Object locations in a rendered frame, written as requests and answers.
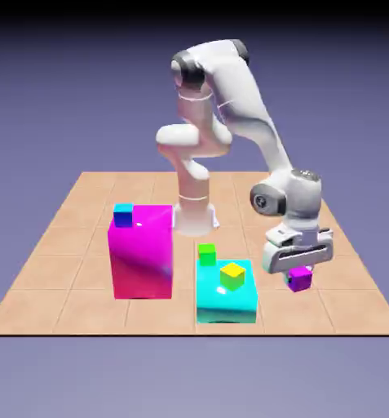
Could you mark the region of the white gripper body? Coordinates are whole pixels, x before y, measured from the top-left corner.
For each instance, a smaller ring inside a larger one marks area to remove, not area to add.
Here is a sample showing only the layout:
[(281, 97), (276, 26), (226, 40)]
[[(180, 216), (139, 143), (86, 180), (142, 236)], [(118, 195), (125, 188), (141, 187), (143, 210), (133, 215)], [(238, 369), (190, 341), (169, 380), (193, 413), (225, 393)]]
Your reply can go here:
[(315, 246), (304, 248), (297, 246), (278, 247), (266, 242), (263, 247), (263, 269), (270, 274), (284, 273), (296, 267), (324, 263), (333, 258), (333, 240), (328, 238)]

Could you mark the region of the small purple cube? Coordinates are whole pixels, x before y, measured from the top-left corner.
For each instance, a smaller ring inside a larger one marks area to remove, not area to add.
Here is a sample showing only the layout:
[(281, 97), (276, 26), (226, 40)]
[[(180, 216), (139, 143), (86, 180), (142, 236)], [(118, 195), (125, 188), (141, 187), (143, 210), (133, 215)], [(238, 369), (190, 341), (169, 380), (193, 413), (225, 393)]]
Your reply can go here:
[(293, 292), (306, 290), (312, 284), (312, 270), (307, 266), (292, 268), (287, 274), (286, 282)]

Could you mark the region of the small yellow cube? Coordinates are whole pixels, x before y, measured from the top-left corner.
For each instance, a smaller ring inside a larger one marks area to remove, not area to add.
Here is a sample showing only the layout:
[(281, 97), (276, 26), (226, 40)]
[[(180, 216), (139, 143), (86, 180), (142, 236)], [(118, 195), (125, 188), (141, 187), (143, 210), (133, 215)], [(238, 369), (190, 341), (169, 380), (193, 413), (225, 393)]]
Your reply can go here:
[(237, 263), (229, 263), (220, 269), (220, 285), (229, 291), (235, 291), (245, 283), (245, 268)]

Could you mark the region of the small green cube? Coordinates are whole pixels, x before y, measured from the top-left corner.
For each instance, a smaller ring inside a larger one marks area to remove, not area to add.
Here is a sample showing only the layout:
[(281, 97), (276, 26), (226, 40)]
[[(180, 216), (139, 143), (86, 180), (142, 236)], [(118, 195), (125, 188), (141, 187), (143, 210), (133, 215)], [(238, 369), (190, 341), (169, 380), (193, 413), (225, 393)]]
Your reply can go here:
[(197, 252), (201, 266), (213, 266), (216, 264), (216, 248), (213, 243), (199, 243)]

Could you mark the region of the small blue cube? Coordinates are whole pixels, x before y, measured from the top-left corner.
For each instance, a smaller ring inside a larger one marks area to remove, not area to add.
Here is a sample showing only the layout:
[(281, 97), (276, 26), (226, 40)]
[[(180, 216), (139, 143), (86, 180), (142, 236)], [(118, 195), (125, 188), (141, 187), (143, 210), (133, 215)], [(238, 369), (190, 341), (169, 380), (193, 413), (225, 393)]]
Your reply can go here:
[(117, 228), (128, 228), (133, 225), (134, 205), (130, 202), (116, 203), (113, 208), (113, 221)]

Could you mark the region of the large cyan box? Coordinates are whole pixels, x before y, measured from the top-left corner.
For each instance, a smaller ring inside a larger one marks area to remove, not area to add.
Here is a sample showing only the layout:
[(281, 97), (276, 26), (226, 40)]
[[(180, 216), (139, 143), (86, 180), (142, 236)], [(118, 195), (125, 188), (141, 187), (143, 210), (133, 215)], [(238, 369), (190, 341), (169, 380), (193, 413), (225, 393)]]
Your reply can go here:
[[(244, 282), (236, 290), (221, 283), (221, 270), (239, 265)], [(196, 314), (198, 323), (256, 323), (258, 293), (250, 260), (217, 260), (215, 265), (196, 262)]]

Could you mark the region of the large magenta box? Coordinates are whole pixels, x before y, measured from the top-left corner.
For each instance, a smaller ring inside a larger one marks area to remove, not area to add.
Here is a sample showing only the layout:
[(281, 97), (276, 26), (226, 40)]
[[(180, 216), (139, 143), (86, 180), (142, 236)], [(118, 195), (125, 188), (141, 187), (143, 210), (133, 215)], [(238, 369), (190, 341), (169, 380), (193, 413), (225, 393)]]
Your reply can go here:
[(173, 287), (171, 205), (134, 204), (133, 225), (108, 228), (108, 249), (117, 300), (170, 299)]

